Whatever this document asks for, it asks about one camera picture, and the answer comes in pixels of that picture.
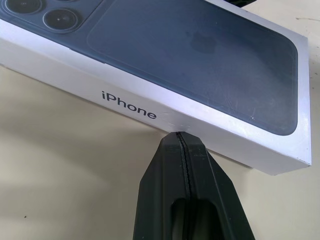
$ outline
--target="phone image on box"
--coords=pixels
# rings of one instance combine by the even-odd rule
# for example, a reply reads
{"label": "phone image on box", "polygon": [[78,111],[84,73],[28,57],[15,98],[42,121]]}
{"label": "phone image on box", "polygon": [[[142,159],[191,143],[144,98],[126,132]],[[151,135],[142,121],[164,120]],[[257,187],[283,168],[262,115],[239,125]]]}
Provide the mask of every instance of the phone image on box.
{"label": "phone image on box", "polygon": [[89,58],[276,135],[297,127],[295,45],[205,0],[0,3],[0,19]]}

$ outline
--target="camera module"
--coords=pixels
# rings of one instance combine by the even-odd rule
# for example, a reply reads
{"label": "camera module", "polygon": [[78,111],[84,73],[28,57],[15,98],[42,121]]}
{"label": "camera module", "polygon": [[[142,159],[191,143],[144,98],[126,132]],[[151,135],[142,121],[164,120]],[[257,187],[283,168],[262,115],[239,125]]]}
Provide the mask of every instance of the camera module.
{"label": "camera module", "polygon": [[53,30],[69,30],[78,24],[77,15],[69,9],[55,9],[43,16],[44,24]]}
{"label": "camera module", "polygon": [[6,0],[5,6],[16,14],[32,14],[42,7],[41,0]]}

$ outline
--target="black object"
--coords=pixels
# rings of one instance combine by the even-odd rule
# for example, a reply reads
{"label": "black object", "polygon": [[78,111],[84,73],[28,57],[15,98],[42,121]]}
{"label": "black object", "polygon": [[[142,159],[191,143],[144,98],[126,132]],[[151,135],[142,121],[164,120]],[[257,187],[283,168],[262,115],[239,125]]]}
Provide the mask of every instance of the black object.
{"label": "black object", "polygon": [[254,240],[233,183],[198,137],[172,132],[141,179],[133,240]]}
{"label": "black object", "polygon": [[257,0],[225,0],[228,3],[231,3],[233,5],[236,5],[239,8],[242,8],[248,4],[251,4]]}

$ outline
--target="table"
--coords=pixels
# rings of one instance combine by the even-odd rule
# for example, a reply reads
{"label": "table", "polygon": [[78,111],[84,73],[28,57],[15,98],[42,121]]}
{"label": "table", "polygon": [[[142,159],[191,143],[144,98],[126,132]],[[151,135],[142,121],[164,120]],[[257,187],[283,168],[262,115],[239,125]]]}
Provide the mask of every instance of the table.
{"label": "table", "polygon": [[[217,153],[257,240],[320,236],[320,1],[246,7],[309,38],[313,166],[269,176]],[[0,239],[131,240],[167,133],[0,67]]]}

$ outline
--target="iphone box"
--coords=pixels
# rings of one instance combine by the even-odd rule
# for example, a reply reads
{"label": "iphone box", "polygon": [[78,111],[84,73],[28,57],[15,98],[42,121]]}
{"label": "iphone box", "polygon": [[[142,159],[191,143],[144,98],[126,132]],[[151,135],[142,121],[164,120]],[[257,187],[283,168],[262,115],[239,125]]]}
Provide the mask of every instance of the iphone box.
{"label": "iphone box", "polygon": [[222,0],[0,2],[1,65],[270,175],[311,165],[305,37]]}

